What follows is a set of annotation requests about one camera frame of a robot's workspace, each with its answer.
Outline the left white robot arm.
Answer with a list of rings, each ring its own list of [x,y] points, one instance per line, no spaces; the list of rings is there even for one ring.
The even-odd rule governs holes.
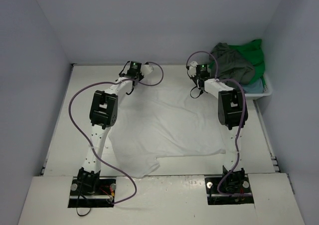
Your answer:
[[[148,63],[131,61],[126,73],[120,73],[114,85],[94,92],[90,108],[91,135],[89,149],[77,176],[77,182],[85,195],[96,194],[100,188],[102,153],[111,127],[118,116],[118,105],[122,97],[130,95],[138,81],[152,73]]]

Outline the white t shirt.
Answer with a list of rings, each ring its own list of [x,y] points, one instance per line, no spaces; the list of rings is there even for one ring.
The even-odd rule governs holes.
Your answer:
[[[119,168],[135,178],[159,168],[160,158],[225,152],[216,98],[192,99],[184,86],[141,86],[125,95],[108,137]]]

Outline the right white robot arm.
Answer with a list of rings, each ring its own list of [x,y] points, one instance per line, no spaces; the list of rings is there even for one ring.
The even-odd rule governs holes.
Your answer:
[[[229,197],[243,196],[245,170],[240,158],[240,133],[248,119],[245,93],[235,80],[211,78],[207,64],[194,61],[186,68],[187,75],[200,90],[200,94],[206,92],[217,98],[219,130],[225,146],[223,174],[217,192]],[[238,89],[226,85],[226,82],[237,84]]]

